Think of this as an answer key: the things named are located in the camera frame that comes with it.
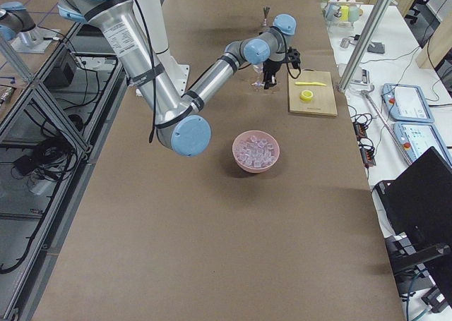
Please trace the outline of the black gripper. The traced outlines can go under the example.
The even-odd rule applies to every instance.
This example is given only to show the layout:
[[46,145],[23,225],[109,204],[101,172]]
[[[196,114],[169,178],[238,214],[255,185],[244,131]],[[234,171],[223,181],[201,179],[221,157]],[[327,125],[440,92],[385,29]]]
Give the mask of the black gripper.
[[298,70],[296,78],[301,74],[301,54],[293,47],[289,47],[286,52],[275,53],[263,62],[264,89],[268,90],[277,85],[276,73],[281,66],[292,64],[293,69]]

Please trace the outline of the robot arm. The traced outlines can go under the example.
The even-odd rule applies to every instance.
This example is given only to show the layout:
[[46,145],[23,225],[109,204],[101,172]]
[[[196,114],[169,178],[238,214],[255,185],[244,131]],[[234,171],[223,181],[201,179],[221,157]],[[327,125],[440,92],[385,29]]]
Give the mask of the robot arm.
[[138,24],[133,13],[137,4],[137,0],[59,0],[58,8],[60,16],[100,29],[153,110],[150,136],[178,155],[194,157],[207,148],[211,138],[210,125],[199,111],[246,62],[270,65],[275,75],[286,60],[297,22],[289,14],[280,14],[259,36],[231,42],[181,94],[153,49],[148,26]]

